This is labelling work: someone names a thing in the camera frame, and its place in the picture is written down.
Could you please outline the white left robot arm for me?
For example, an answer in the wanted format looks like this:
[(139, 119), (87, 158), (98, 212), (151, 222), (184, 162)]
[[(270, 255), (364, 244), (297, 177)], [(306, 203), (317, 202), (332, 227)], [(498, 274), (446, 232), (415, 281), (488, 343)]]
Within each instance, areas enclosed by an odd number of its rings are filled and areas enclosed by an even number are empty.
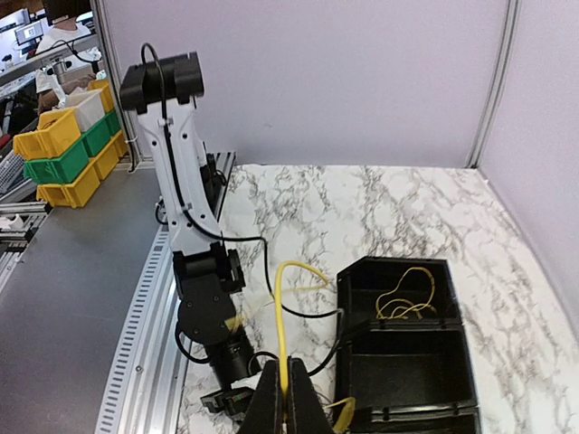
[(189, 362), (213, 369), (219, 389), (202, 404), (241, 424), (253, 392), (234, 383), (261, 367), (232, 300), (245, 286), (239, 255), (227, 248), (218, 223), (227, 179), (195, 131), (203, 95), (196, 53), (161, 59), (148, 42), (119, 91), (121, 107), (137, 113), (151, 147), (166, 210), (179, 298), (177, 347)]

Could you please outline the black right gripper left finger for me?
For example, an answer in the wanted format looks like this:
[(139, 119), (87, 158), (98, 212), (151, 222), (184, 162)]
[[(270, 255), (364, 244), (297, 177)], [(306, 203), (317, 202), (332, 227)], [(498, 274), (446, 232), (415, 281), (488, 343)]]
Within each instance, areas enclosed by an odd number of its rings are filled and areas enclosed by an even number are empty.
[(279, 362), (270, 360), (263, 368), (257, 388), (242, 423), (242, 434), (282, 432), (283, 396)]

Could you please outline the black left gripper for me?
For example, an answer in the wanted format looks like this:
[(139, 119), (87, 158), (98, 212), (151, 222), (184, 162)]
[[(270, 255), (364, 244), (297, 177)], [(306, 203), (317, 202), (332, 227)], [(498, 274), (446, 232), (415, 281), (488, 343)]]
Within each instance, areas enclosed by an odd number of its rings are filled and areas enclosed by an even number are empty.
[(258, 379), (240, 380), (229, 390), (220, 390), (203, 396), (201, 403), (212, 414), (224, 413), (234, 422), (242, 423), (258, 382)]

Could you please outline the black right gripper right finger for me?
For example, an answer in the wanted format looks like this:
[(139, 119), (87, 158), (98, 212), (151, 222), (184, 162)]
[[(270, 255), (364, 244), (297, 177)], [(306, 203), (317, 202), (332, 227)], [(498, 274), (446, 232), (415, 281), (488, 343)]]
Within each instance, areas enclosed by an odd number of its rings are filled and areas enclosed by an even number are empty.
[(289, 359), (289, 433), (332, 434), (305, 364)]

